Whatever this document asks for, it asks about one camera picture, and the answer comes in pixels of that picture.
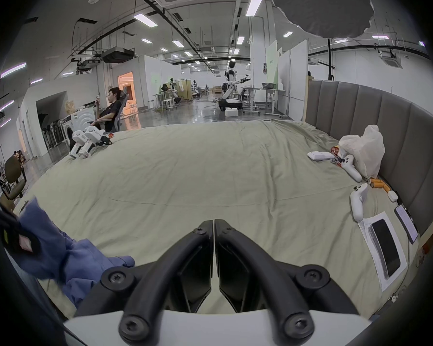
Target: floor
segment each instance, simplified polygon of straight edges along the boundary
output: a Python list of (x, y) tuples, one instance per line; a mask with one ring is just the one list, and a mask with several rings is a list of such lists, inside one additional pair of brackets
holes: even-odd
[[(261, 110), (257, 113), (239, 112), (237, 117), (226, 117), (220, 111), (218, 104), (213, 100), (215, 95), (202, 95), (200, 100), (181, 102), (177, 108), (165, 111), (145, 110), (134, 115), (129, 115), (121, 121), (121, 130), (134, 130), (145, 127), (157, 127), (164, 124), (192, 124), (223, 122), (225, 120), (241, 121), (254, 119), (279, 119), (276, 115), (265, 115), (270, 110)], [(51, 148), (47, 154), (38, 158), (28, 160), (24, 164), (28, 187), (30, 188), (44, 173), (58, 161), (69, 154), (69, 147), (66, 143)]]

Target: foam box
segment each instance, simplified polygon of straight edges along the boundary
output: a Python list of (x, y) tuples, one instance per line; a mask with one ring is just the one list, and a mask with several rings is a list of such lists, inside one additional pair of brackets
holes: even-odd
[(239, 110), (235, 107), (227, 107), (224, 114), (227, 117), (237, 117), (239, 115)]

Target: blue jacket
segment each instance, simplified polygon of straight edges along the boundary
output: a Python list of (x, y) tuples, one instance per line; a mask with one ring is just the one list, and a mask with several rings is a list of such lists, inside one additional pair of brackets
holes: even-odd
[(29, 201), (19, 223), (37, 236), (41, 252), (37, 256), (10, 253), (25, 272), (38, 279), (53, 279), (76, 307), (111, 267), (132, 267), (132, 257), (105, 257), (89, 240), (76, 241), (61, 231), (40, 208)]

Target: upholstered headboard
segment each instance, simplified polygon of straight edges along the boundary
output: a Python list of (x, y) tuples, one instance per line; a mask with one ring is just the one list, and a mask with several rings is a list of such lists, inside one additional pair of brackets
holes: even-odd
[(340, 140), (377, 124), (385, 155), (382, 176), (399, 194), (422, 235), (433, 221), (433, 115), (379, 89), (309, 81), (305, 121)]

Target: beige bedsheet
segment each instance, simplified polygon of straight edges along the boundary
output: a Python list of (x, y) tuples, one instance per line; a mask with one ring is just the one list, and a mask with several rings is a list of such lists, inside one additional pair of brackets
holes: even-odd
[[(36, 196), (74, 239), (106, 256), (157, 260), (202, 221), (225, 219), (274, 259), (318, 264), (369, 317), (398, 288), (381, 293), (374, 262), (350, 213), (357, 183), (329, 161), (306, 153), (337, 141), (308, 124), (244, 121), (166, 125), (116, 133), (87, 159), (64, 158), (18, 204)], [(364, 217), (386, 211), (407, 255), (404, 229), (382, 189), (371, 190)], [(415, 252), (411, 253), (412, 262)], [(48, 295), (64, 314), (74, 308), (52, 281)], [(199, 312), (232, 312), (218, 289)]]

